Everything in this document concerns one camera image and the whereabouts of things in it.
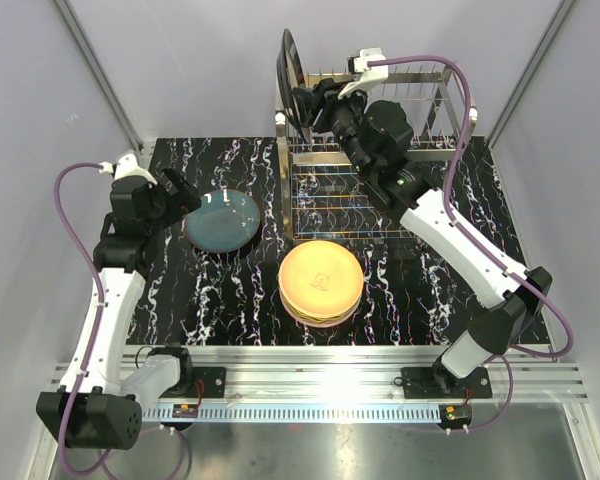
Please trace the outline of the dark striped rim plate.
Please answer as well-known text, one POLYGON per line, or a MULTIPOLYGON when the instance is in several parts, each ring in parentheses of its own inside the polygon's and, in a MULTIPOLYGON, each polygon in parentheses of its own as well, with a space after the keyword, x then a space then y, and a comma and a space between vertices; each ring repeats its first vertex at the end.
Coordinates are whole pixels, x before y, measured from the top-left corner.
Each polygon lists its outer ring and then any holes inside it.
POLYGON ((301 141, 311 143, 311 125, 300 125, 294 113, 292 90, 306 86, 304 70, 298 54, 294 37, 288 28, 282 32, 281 45, 276 60, 276 77, 282 101, 283 112, 289 124, 295 129, 301 141))

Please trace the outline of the blue glazed plate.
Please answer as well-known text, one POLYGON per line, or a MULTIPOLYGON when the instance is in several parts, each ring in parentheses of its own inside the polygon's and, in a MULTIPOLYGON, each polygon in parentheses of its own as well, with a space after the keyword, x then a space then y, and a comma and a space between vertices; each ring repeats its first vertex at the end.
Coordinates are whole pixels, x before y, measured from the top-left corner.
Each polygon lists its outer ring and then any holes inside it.
POLYGON ((189 213, 184 233, 189 242, 208 253, 229 253, 251 242, 261 227, 257 203, 244 192, 219 189, 204 194, 201 206, 189 213))

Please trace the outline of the yellow plate with drawing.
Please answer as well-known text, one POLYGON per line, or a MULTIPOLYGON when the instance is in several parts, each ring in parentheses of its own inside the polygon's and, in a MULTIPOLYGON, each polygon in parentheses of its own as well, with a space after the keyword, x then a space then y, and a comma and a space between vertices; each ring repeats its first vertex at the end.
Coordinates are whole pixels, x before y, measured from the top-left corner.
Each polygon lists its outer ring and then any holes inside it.
POLYGON ((362 296, 364 273, 360 262, 345 247, 312 240, 294 247, 283 259, 280 292, 293 299, 309 295, 362 296))

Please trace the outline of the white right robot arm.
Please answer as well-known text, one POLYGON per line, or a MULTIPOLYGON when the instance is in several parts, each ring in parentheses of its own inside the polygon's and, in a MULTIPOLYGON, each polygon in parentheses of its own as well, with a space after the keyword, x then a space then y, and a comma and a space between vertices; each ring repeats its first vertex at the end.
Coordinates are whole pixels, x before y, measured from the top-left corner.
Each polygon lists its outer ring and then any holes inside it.
POLYGON ((285 111, 305 139, 332 134, 373 207, 432 247, 483 306, 432 365, 434 388, 455 397, 476 368, 504 354, 534 322, 542 308, 538 296, 552 277, 509 257, 446 205, 443 190, 408 156, 413 129, 399 103, 370 102, 361 90, 347 93, 347 86, 325 79, 311 89, 290 88, 285 111))

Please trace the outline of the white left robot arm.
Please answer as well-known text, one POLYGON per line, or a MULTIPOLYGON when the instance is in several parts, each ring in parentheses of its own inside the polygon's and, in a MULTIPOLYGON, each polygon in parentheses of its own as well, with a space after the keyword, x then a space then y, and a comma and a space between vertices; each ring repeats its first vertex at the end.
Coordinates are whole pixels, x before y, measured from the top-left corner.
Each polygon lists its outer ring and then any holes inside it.
POLYGON ((93 287, 70 365, 54 392, 43 392, 36 413, 64 448, 128 450, 142 415, 163 394, 189 394, 195 385, 190 354, 181 346, 156 347, 127 379, 120 368, 127 333, 158 254, 160 234, 200 205, 197 192, 172 170, 169 193, 146 169, 103 163, 113 177, 111 210, 100 240, 83 256, 93 287))

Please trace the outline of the pink bottom plate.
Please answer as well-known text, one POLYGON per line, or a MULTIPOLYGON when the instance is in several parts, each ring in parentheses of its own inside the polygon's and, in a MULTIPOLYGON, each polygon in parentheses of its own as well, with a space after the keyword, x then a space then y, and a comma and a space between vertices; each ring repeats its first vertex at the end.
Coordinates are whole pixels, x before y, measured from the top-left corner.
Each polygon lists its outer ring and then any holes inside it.
POLYGON ((293 299, 280 294, 286 312, 296 321, 308 327, 329 328, 346 322, 357 310, 361 296, 339 297, 329 295, 300 296, 293 299))

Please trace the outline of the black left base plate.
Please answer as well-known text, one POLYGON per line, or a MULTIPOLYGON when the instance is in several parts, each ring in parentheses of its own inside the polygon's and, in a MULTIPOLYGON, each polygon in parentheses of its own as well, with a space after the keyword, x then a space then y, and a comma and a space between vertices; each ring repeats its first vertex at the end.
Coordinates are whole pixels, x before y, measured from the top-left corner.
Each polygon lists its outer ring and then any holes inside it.
POLYGON ((225 396, 227 369, 216 366, 196 366, 193 368, 193 383, 180 389, 171 389, 161 395, 161 399, 197 398, 222 399, 225 396))

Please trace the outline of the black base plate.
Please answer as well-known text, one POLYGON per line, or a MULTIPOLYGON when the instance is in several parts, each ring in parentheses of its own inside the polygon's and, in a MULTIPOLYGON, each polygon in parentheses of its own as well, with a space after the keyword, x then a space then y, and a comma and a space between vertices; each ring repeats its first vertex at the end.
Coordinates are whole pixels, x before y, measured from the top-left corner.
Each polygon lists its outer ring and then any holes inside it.
POLYGON ((401 387, 405 399, 490 399, 493 397, 488 371, 476 368, 468 377, 440 386, 432 367, 403 367, 393 383, 401 387))
POLYGON ((225 396, 227 369, 216 366, 196 366, 193 368, 193 383, 180 389, 171 389, 161 395, 161 399, 197 398, 222 399, 225 396))

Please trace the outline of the aluminium front rail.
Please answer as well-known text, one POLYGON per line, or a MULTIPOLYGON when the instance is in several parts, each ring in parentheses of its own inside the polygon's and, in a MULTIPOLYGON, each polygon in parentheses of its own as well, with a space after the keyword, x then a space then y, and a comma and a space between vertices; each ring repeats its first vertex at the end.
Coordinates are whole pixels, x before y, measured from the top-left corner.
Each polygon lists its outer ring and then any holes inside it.
MULTIPOLYGON (((403 399, 404 367, 431 364, 440 346, 192 346, 194 365, 225 368, 230 402, 387 403, 403 399)), ((487 366, 494 402, 585 403, 577 365, 511 351, 487 366)))

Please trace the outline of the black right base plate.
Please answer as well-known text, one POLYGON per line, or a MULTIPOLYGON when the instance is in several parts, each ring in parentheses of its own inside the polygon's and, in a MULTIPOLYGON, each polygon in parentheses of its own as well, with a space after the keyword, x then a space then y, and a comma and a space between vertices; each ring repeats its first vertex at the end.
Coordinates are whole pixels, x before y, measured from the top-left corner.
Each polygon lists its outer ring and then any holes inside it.
POLYGON ((488 371, 476 368, 468 377, 440 386, 432 367, 403 367, 393 383, 401 387, 405 399, 490 399, 493 397, 488 371))

